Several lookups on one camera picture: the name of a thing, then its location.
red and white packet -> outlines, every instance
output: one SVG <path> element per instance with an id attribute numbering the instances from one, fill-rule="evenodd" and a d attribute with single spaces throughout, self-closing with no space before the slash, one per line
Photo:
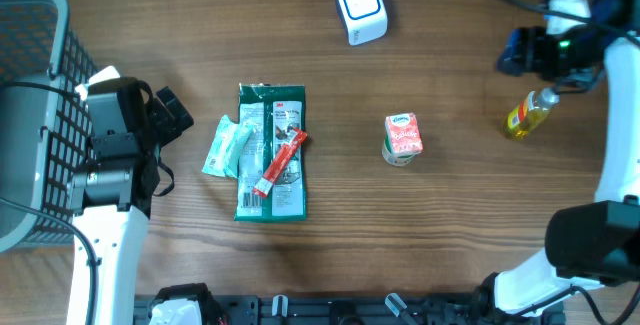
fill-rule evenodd
<path id="1" fill-rule="evenodd" d="M 253 187 L 253 193 L 266 199 L 269 191 L 273 187 L 273 184 L 278 180 L 282 171 L 289 164 L 289 160 L 298 151 L 300 144 L 307 138 L 307 133 L 300 129 L 293 129 L 296 133 L 289 143 L 285 143 L 278 151 L 276 158 L 273 159 L 271 165 L 264 172 L 262 178 L 258 180 L 258 183 Z"/>

table surface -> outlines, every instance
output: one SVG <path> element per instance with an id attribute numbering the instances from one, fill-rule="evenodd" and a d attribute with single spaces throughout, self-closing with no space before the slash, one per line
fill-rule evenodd
<path id="1" fill-rule="evenodd" d="M 138 294 L 191 282 L 260 296 L 469 291 L 540 249 L 555 211 L 592 200 L 606 86 L 563 98 L 525 142 L 500 133 L 544 86 L 494 71 L 511 29 L 537 15 L 495 0 L 384 0 L 387 34 L 351 47 L 334 0 L 68 1 L 96 63 L 170 86 L 195 119 L 163 149 L 176 189 L 154 201 Z M 219 119 L 237 119 L 241 82 L 306 84 L 307 221 L 234 222 L 236 181 L 201 172 Z M 425 151 L 396 168 L 381 156 L 383 121 L 402 112 L 417 115 Z M 0 323 L 64 323 L 72 259 L 70 248 L 0 254 Z M 612 319 L 631 292 L 596 299 Z M 595 322 L 583 299 L 567 307 L 571 324 Z"/>

plastic basket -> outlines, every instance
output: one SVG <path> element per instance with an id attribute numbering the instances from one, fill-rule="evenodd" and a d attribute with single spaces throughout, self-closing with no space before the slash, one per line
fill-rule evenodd
<path id="1" fill-rule="evenodd" d="M 0 0 L 0 83 L 73 91 L 96 72 L 69 28 L 66 0 Z M 70 221 L 67 187 L 86 153 L 91 122 L 79 100 L 43 90 L 0 91 L 0 196 Z M 0 204 L 0 252 L 71 244 L 63 227 Z"/>

barcode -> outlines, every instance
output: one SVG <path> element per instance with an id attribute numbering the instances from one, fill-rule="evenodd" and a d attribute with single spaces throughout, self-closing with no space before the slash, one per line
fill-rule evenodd
<path id="1" fill-rule="evenodd" d="M 262 207 L 262 198 L 254 193 L 244 193 L 242 207 L 254 208 Z"/>

white box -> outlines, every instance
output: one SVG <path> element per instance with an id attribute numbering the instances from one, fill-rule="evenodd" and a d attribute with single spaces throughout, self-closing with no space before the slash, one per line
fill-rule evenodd
<path id="1" fill-rule="evenodd" d="M 382 0 L 336 0 L 349 44 L 359 45 L 387 32 L 387 11 Z"/>

